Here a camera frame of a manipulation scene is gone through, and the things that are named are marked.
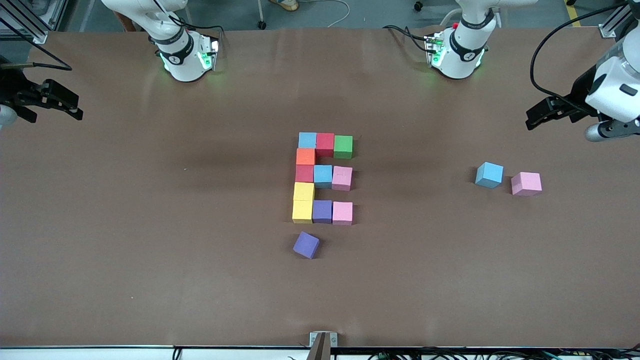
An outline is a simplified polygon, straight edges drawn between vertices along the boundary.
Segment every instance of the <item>pink cube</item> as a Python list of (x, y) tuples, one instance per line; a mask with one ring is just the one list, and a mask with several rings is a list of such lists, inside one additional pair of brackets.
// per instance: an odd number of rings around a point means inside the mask
[(349, 190), (351, 190), (352, 173), (353, 168), (350, 167), (333, 167), (333, 179), (331, 181), (331, 188), (343, 192), (348, 192)]
[(518, 196), (533, 196), (542, 192), (540, 174), (521, 172), (511, 179), (511, 193)]
[(351, 225), (353, 223), (353, 203), (334, 201), (332, 222), (334, 225)]

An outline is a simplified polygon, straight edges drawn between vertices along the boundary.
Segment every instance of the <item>floor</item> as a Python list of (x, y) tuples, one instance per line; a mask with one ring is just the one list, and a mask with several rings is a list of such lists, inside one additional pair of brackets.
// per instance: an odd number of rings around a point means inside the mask
[[(122, 27), (100, 0), (69, 0), (61, 22), (62, 31), (114, 32)], [(351, 9), (349, 16), (335, 26), (343, 28), (381, 28), (387, 24), (422, 28), (440, 23), (447, 12), (458, 7), (454, 0), (422, 0), (421, 12), (413, 9), (413, 0), (345, 0)], [(573, 16), (583, 15), (613, 4), (614, 0), (577, 0), (569, 8), (563, 0), (538, 0), (525, 8), (506, 8), (502, 25), (514, 28), (553, 28)], [(319, 0), (300, 4), (297, 12), (289, 13), (262, 0), (267, 30), (281, 28), (323, 27), (343, 17), (347, 8), (336, 0)], [(256, 0), (190, 0), (188, 6), (193, 24), (222, 25), (226, 30), (255, 30), (259, 19)], [(184, 10), (178, 14), (186, 18)], [(594, 26), (607, 14), (581, 21), (581, 26)], [(29, 44), (0, 40), (0, 55), (10, 61), (24, 61)]]

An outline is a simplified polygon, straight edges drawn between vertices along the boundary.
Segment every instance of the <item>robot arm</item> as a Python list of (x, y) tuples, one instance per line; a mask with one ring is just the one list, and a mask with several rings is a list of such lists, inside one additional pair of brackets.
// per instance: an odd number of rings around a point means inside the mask
[(164, 68), (179, 81), (194, 81), (215, 66), (218, 39), (188, 31), (173, 12), (187, 0), (102, 0), (104, 5), (130, 18), (149, 33), (158, 46)]
[[(630, 1), (634, 16), (635, 1)], [(533, 130), (551, 120), (569, 117), (577, 122), (587, 116), (598, 123), (586, 129), (591, 142), (640, 135), (640, 28), (633, 29), (611, 47), (573, 83), (565, 96), (573, 104), (550, 96), (527, 111), (527, 128)]]
[(456, 0), (462, 7), (462, 20), (457, 28), (448, 28), (434, 34), (427, 41), (428, 62), (443, 75), (463, 79), (480, 66), (486, 41), (495, 29), (492, 8), (523, 6), (538, 0)]
[(36, 122), (38, 114), (27, 106), (64, 111), (76, 120), (83, 117), (77, 94), (52, 79), (36, 84), (26, 78), (20, 64), (0, 56), (0, 127), (18, 117)]

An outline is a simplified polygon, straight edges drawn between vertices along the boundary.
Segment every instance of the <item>white cable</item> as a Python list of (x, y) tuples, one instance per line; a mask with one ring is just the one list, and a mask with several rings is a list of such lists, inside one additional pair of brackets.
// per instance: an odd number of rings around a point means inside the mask
[(260, 12), (260, 21), (264, 22), (264, 15), (262, 14), (262, 1), (258, 0), (258, 11)]
[(344, 6), (347, 7), (347, 15), (343, 16), (340, 20), (338, 21), (334, 21), (332, 22), (329, 26), (327, 26), (327, 28), (332, 27), (333, 25), (336, 25), (337, 23), (339, 23), (340, 21), (344, 20), (347, 18), (347, 16), (349, 16), (349, 14), (351, 13), (351, 8), (349, 7), (349, 4), (347, 4), (346, 1), (343, 0), (298, 0), (299, 3), (314, 3), (316, 1), (336, 1), (338, 3), (343, 3)]
[(449, 23), (449, 20), (451, 20), (452, 17), (454, 17), (454, 15), (462, 13), (462, 8), (458, 8), (458, 9), (453, 9), (451, 11), (449, 11), (449, 13), (447, 13), (447, 15), (444, 15), (444, 19), (442, 19), (442, 21), (440, 21), (440, 26), (446, 26)]

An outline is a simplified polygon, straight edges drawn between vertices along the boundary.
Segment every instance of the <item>foam cube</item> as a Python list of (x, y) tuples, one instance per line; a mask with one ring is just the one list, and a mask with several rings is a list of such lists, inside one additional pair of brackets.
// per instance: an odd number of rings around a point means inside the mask
[(502, 171), (504, 167), (492, 163), (484, 163), (478, 168), (476, 174), (476, 185), (485, 188), (495, 188), (502, 182)]
[(333, 167), (333, 178), (331, 180), (331, 189), (348, 192), (351, 190), (351, 175), (353, 168), (350, 167)]
[(353, 157), (353, 136), (336, 135), (333, 138), (333, 158), (351, 159)]
[(296, 182), (297, 183), (313, 183), (314, 182), (314, 166), (313, 165), (296, 165)]
[(332, 171), (333, 169), (331, 165), (314, 166), (314, 183), (316, 184), (316, 188), (331, 188)]
[(298, 147), (296, 150), (296, 165), (315, 165), (316, 150)]
[(294, 224), (311, 224), (313, 217), (313, 201), (293, 200), (291, 220)]
[(302, 201), (313, 201), (316, 189), (313, 183), (294, 183), (293, 199)]
[(312, 220), (314, 224), (330, 224), (332, 220), (331, 200), (314, 200)]
[(334, 225), (351, 225), (353, 223), (353, 203), (334, 201), (332, 222)]
[(316, 155), (332, 158), (334, 138), (333, 133), (318, 133), (316, 135)]
[(540, 174), (521, 172), (511, 179), (511, 193), (517, 196), (533, 196), (542, 192)]
[(320, 245), (320, 239), (303, 231), (298, 236), (295, 245), (293, 245), (293, 251), (307, 259), (313, 259), (316, 254), (316, 250), (318, 249), (318, 245)]
[(300, 133), (298, 136), (298, 147), (315, 149), (316, 133)]

